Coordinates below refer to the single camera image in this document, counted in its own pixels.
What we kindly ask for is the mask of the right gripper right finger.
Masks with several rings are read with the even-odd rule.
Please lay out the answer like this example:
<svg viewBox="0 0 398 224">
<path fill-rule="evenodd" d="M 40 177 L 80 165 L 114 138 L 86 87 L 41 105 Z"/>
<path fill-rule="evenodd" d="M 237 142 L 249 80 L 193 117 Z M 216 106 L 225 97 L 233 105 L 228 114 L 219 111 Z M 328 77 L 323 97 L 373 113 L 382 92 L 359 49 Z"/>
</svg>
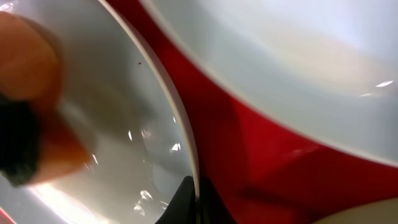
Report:
<svg viewBox="0 0 398 224">
<path fill-rule="evenodd" d="M 200 223 L 237 224 L 210 179 L 200 180 Z"/>
</svg>

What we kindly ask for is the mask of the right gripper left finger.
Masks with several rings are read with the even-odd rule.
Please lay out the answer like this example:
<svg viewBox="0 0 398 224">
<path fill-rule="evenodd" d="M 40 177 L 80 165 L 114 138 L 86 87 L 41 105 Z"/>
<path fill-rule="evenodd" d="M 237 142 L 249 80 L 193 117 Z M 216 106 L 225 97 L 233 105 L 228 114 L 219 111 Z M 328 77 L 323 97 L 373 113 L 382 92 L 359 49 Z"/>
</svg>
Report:
<svg viewBox="0 0 398 224">
<path fill-rule="evenodd" d="M 193 178 L 186 176 L 163 215 L 155 224 L 196 224 L 197 210 Z"/>
</svg>

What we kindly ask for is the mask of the light blue plate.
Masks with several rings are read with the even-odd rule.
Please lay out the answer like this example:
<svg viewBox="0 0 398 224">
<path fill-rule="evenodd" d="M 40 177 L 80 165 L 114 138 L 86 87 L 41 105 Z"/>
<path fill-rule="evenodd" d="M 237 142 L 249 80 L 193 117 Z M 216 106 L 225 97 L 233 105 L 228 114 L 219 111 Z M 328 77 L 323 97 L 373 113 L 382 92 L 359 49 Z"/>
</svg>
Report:
<svg viewBox="0 0 398 224">
<path fill-rule="evenodd" d="M 209 79 L 281 126 L 397 165 L 397 0 L 145 0 Z"/>
<path fill-rule="evenodd" d="M 397 198 L 344 210 L 313 224 L 397 224 Z"/>
<path fill-rule="evenodd" d="M 186 176 L 199 196 L 195 141 L 168 73 L 106 1 L 1 1 L 51 36 L 65 62 L 58 111 L 90 155 L 31 187 L 1 179 L 16 223 L 156 223 Z"/>
</svg>

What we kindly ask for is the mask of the green and orange sponge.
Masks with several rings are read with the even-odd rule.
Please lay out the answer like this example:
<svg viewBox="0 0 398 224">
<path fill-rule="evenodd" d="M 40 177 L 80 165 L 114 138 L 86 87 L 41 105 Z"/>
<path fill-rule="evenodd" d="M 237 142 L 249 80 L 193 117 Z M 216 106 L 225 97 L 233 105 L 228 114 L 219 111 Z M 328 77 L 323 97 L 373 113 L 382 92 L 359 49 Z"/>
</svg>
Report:
<svg viewBox="0 0 398 224">
<path fill-rule="evenodd" d="M 50 38 L 1 12 L 1 175 L 13 187 L 70 174 L 90 160 L 56 112 L 63 62 Z"/>
</svg>

